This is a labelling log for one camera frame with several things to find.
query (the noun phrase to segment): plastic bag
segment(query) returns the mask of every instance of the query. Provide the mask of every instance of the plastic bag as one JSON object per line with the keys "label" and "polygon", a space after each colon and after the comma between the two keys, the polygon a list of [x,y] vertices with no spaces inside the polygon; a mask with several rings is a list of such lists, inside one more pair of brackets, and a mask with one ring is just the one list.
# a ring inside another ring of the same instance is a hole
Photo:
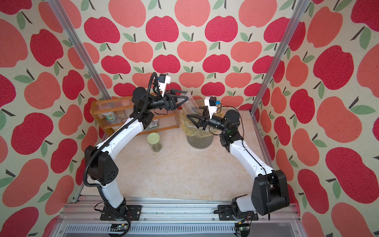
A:
{"label": "plastic bag", "polygon": [[[204,106],[204,100],[196,100],[195,101],[196,104],[200,107],[200,106]],[[222,113],[218,113],[217,115],[215,114],[214,116],[219,116],[219,117],[223,117],[224,115],[222,115]],[[198,137],[198,138],[202,138],[202,137],[208,137],[208,136],[212,136],[213,134],[209,132],[209,129],[211,130],[211,132],[213,132],[214,134],[219,134],[220,131],[215,129],[215,128],[210,128],[209,126],[207,126],[207,128],[205,130],[203,130],[202,128],[198,129],[188,118],[187,118],[187,113],[185,110],[181,110],[179,112],[179,120],[181,121],[181,127],[183,129],[183,131],[187,134],[187,136],[195,136],[195,137]]]}

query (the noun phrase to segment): glass jar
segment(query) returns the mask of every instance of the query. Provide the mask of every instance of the glass jar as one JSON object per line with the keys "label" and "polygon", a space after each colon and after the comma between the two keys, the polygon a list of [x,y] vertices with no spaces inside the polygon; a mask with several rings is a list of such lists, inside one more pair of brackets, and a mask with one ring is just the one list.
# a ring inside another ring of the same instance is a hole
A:
{"label": "glass jar", "polygon": [[150,144],[150,148],[154,152],[159,152],[162,149],[162,144],[159,141],[160,137],[156,132],[152,132],[147,136],[147,142]]}

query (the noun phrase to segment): white container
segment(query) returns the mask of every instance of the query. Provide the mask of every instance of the white container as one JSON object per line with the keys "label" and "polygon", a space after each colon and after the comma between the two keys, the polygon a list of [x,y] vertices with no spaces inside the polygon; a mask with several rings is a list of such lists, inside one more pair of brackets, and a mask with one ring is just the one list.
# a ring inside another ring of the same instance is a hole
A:
{"label": "white container", "polygon": [[102,113],[102,115],[104,116],[104,118],[108,121],[108,122],[111,122],[113,120],[116,119],[116,115],[114,114],[114,112],[108,112],[108,113]]}

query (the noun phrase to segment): apple wallpaper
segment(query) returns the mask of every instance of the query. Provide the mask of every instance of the apple wallpaper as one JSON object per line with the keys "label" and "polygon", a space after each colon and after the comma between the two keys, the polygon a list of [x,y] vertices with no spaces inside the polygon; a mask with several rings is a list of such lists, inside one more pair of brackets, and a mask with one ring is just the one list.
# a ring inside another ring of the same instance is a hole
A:
{"label": "apple wallpaper", "polygon": [[[103,98],[46,1],[0,2],[0,237],[46,237],[104,135]],[[60,2],[113,97],[153,71],[240,109],[264,89],[255,119],[307,235],[379,235],[376,0],[313,0],[267,88],[296,0]]]}
{"label": "apple wallpaper", "polygon": [[44,1],[0,1],[1,237],[48,236],[104,135],[89,113],[97,87],[52,16]]}
{"label": "apple wallpaper", "polygon": [[255,111],[309,237],[379,236],[378,9],[311,2]]}

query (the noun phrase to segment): metal grille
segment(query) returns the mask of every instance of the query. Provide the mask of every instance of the metal grille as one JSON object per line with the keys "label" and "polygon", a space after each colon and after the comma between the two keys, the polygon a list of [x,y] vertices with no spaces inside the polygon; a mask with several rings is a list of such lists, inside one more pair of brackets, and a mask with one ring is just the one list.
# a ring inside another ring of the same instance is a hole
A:
{"label": "metal grille", "polygon": [[[110,230],[111,224],[68,224],[65,233],[110,233],[119,234]],[[215,224],[159,224],[133,223],[129,232],[130,234],[215,234],[215,233],[235,233],[233,223],[215,223]]]}

